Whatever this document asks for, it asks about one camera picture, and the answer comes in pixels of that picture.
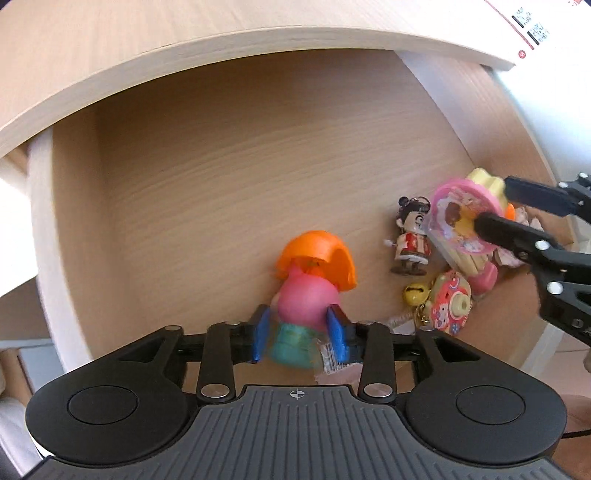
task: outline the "black hair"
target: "black hair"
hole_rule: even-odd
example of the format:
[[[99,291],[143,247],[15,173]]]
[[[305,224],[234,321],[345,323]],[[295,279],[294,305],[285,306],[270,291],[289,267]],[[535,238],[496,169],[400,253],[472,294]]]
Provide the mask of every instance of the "black hair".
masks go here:
[[[410,200],[408,197],[400,197],[398,199],[398,204],[400,205],[398,218],[400,218],[403,223],[406,222],[409,213],[428,213],[431,209],[431,202],[429,202],[429,199],[426,197],[416,197]]]

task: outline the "gray ribbed plate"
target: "gray ribbed plate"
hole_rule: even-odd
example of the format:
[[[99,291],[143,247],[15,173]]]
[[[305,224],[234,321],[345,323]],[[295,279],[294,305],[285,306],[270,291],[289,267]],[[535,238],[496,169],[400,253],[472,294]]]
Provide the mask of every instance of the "gray ribbed plate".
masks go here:
[[[204,407],[167,450],[96,469],[55,459],[30,480],[564,480],[549,460],[477,468],[424,447],[391,407],[363,403],[346,387],[247,387],[232,403]]]

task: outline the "robotic arm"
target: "robotic arm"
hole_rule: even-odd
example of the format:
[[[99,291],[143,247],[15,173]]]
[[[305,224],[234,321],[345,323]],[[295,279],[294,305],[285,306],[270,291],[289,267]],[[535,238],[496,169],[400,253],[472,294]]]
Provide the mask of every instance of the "robotic arm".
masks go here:
[[[591,219],[591,182],[557,189],[515,178],[508,197],[556,215]],[[529,263],[540,315],[591,345],[591,257],[547,233],[483,214],[485,240]],[[550,460],[566,409],[550,387],[437,330],[393,335],[327,311],[337,359],[363,362],[349,386],[247,385],[233,366],[257,363],[269,307],[206,334],[167,326],[39,390],[28,429],[51,456],[30,480],[403,479],[563,480]],[[397,393],[395,361],[415,387]],[[181,390],[200,362],[194,393]]]

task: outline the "barcode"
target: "barcode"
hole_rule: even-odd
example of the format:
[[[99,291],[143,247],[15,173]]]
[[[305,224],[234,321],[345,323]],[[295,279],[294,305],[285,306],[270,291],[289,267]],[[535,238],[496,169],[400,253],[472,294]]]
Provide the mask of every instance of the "barcode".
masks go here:
[[[515,20],[521,28],[523,28],[531,20],[531,12],[528,12],[527,10],[524,10],[523,7],[521,7],[513,14],[511,18],[513,18],[513,20]]]
[[[550,32],[546,30],[541,23],[536,23],[533,27],[531,27],[531,30],[529,30],[527,34],[533,41],[535,41],[537,45],[540,45],[540,43],[548,38]]]

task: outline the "black cable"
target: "black cable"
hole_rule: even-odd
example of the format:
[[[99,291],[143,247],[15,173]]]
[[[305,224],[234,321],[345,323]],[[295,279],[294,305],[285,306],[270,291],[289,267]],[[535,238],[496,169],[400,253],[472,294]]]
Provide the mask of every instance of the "black cable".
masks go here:
[[[567,432],[567,433],[563,433],[561,438],[564,438],[564,439],[575,439],[575,438],[578,438],[578,437],[586,437],[588,435],[591,435],[591,429],[579,430],[578,432]]]

